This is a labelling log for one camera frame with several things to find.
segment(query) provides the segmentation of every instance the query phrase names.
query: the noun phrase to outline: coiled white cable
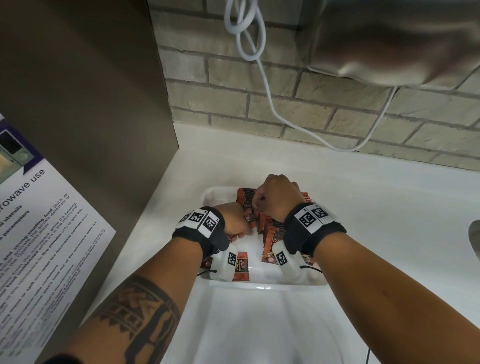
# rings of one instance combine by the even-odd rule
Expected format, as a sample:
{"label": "coiled white cable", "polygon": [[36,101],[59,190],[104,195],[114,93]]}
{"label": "coiled white cable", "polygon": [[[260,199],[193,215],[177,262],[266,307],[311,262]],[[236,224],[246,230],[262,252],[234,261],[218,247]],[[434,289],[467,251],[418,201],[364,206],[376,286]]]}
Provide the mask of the coiled white cable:
{"label": "coiled white cable", "polygon": [[[325,141],[323,138],[319,137],[317,134],[311,132],[310,130],[304,129],[300,126],[297,126],[297,125],[289,122],[287,119],[284,119],[283,117],[281,117],[277,113],[277,111],[275,110],[275,107],[273,106],[272,94],[270,93],[270,86],[268,84],[267,76],[265,74],[265,70],[264,70],[264,67],[262,65],[262,61],[260,61],[260,56],[262,55],[262,53],[265,49],[265,44],[266,44],[265,22],[263,20],[262,13],[260,12],[260,9],[258,7],[258,0],[249,0],[249,1],[250,1],[250,8],[249,8],[247,14],[245,15],[247,0],[240,0],[240,5],[238,3],[238,0],[227,0],[223,20],[225,22],[225,28],[227,29],[227,31],[229,33],[235,35],[235,41],[236,41],[236,44],[237,44],[237,49],[238,49],[240,55],[242,56],[242,58],[246,61],[256,61],[257,62],[258,68],[260,70],[260,73],[261,73],[263,81],[264,81],[264,86],[265,86],[265,91],[266,91],[267,98],[268,98],[268,103],[270,104],[270,108],[272,109],[272,112],[275,115],[275,117],[277,119],[279,119],[282,123],[290,126],[291,128],[300,130],[301,132],[304,132],[308,135],[311,135],[315,139],[318,139],[319,141],[321,141],[323,144],[325,144],[330,149],[335,150],[337,152],[354,152],[354,151],[362,148],[365,144],[367,144],[367,142],[370,139],[370,137],[372,136],[373,132],[375,132],[375,129],[377,128],[378,124],[380,124],[380,122],[382,121],[388,107],[390,106],[390,102],[392,101],[393,96],[395,95],[397,87],[395,86],[395,87],[392,87],[390,89],[390,93],[388,94],[388,98],[385,101],[382,109],[380,110],[380,113],[378,114],[377,119],[375,120],[372,127],[368,131],[367,136],[365,137],[365,139],[363,139],[363,141],[360,144],[358,144],[357,146],[355,146],[353,148],[348,148],[348,149],[337,148],[336,146],[331,145],[330,143]],[[230,21],[230,15],[231,15],[231,12],[232,12],[233,4],[235,4],[235,8],[237,10],[237,24],[232,24],[232,22]],[[258,36],[260,37],[260,42],[259,42],[260,45],[259,45],[258,49],[257,49],[257,47],[255,46],[255,44],[252,40],[252,36],[250,35],[250,33],[247,30],[247,28],[250,26],[250,24],[253,23],[254,19],[257,21],[258,26],[259,26]],[[245,35],[245,37],[247,38],[247,41],[249,42],[249,44],[252,48],[252,52],[253,52],[252,55],[248,55],[247,53],[245,53],[245,51],[243,50],[243,48],[241,46],[240,35],[242,33]]]}

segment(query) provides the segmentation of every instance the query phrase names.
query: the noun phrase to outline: tattooed forearm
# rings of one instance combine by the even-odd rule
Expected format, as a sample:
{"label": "tattooed forearm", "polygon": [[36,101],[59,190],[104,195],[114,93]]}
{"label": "tattooed forearm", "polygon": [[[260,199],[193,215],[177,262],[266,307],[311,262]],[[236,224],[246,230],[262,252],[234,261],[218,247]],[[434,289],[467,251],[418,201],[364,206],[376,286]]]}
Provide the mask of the tattooed forearm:
{"label": "tattooed forearm", "polygon": [[130,277],[96,316],[128,332],[125,363],[158,364],[180,320],[177,306],[158,286],[140,276]]}

